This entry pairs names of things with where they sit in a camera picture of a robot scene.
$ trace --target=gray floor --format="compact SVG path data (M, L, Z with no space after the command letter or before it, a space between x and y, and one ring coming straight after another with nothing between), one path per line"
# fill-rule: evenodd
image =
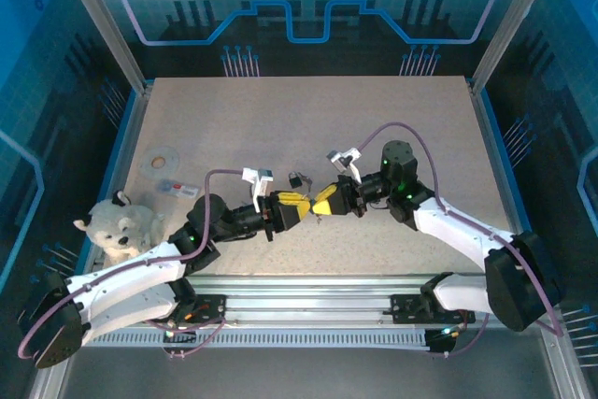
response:
M62 399L554 397L540 341L490 331L453 360L384 349L82 349Z

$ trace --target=stuffed animal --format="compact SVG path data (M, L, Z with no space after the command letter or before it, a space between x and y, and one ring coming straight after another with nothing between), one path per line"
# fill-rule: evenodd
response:
M111 199L97 203L86 219L73 224L100 247L109 265L120 264L155 247L162 241L164 216L116 191Z

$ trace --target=blue glass wall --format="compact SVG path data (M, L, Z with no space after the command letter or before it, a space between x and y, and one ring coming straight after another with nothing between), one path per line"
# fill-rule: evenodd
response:
M21 397L15 318L46 273L70 273L48 249L81 248L72 220L97 199L129 87L79 0L0 7L0 396Z
M597 1L536 0L488 85L530 221L573 303L598 299Z
M229 56L224 47L235 45L259 53L261 75L267 76L407 75L411 71L404 58L411 64L425 58L425 66L416 64L417 75L471 75L510 3L106 1L150 78L235 75L221 63L221 56ZM246 74L244 67L239 69Z

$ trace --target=metal grate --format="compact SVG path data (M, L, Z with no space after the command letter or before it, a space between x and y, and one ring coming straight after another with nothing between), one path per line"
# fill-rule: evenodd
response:
M213 332L179 334L164 343L164 333L154 329L121 329L101 335L87 347L186 348L203 342ZM428 349L424 330L305 330L225 329L214 338L216 348L386 348Z

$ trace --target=beige work surface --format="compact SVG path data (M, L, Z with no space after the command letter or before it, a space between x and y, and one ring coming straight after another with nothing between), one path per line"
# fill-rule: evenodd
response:
M336 181L330 150L357 147L379 125L403 121L429 146L441 195L454 207L507 229L491 165L462 77L158 78L135 149L125 191L133 202L165 214L166 234L177 230L192 208L156 192L156 181L139 166L146 151L168 146L179 155L174 179L203 186L215 168L269 168L275 187L290 190L288 174L314 181L312 193ZM411 143L420 179L433 187L430 166L416 139L390 128L357 162L362 175L377 172L382 146ZM210 190L229 208L248 204L249 185L217 175ZM363 218L308 215L289 232L267 242L255 238L218 245L221 257L202 273L225 275L430 274L477 272L456 250L397 223L385 210Z

